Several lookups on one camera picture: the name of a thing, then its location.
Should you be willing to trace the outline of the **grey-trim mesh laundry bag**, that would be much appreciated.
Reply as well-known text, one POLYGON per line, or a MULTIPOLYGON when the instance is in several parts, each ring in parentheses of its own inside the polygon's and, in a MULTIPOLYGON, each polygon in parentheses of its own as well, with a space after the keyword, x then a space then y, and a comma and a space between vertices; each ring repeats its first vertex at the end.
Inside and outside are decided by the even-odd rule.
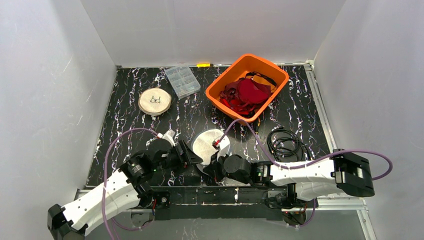
POLYGON ((223 135, 224 132, 220 129, 207 129, 194 138, 191 147, 194 153, 203 159, 203 163, 196 165, 202 173, 203 168, 210 163, 211 156, 217 153, 213 141, 223 135))

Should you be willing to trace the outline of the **dark maroon bra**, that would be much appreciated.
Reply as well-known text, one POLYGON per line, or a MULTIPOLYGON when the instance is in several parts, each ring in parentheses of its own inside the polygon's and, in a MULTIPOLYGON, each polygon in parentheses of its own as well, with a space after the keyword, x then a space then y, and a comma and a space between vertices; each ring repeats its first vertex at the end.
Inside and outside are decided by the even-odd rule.
POLYGON ((239 80, 231 82, 224 87, 224 90, 220 92, 220 97, 223 98, 238 98, 237 95, 237 84, 239 80))

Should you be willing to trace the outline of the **crimson red bra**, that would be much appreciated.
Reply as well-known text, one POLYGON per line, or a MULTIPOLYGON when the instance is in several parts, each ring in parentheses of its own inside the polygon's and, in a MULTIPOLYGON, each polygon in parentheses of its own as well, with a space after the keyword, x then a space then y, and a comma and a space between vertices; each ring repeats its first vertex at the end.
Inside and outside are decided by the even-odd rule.
POLYGON ((240 78, 236 91, 238 98, 245 104, 261 104, 271 96, 269 85, 258 83, 251 78, 240 78))

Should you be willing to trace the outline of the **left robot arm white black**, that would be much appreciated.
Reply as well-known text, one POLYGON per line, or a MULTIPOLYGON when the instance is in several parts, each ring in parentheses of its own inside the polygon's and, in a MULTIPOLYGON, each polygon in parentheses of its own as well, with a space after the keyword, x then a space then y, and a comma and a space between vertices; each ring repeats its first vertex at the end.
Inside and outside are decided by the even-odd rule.
POLYGON ((134 153, 104 183, 64 206, 50 207, 47 228, 55 240, 83 240, 126 210, 140 207, 155 214, 156 209, 169 207, 170 193, 151 188, 154 174, 167 169, 183 173, 202 162, 183 140, 175 145, 154 140, 149 149, 134 153))

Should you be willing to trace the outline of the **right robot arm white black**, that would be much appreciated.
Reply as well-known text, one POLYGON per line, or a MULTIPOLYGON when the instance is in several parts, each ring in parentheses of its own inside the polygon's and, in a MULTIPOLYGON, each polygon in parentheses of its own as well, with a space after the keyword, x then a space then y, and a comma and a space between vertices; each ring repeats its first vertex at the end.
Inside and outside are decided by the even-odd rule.
POLYGON ((229 178, 257 188, 287 186, 286 198, 291 201, 308 202, 339 193, 363 198, 375 195, 369 160, 347 150, 312 161, 278 164, 251 163, 237 154, 213 156, 201 167, 217 182, 229 178))

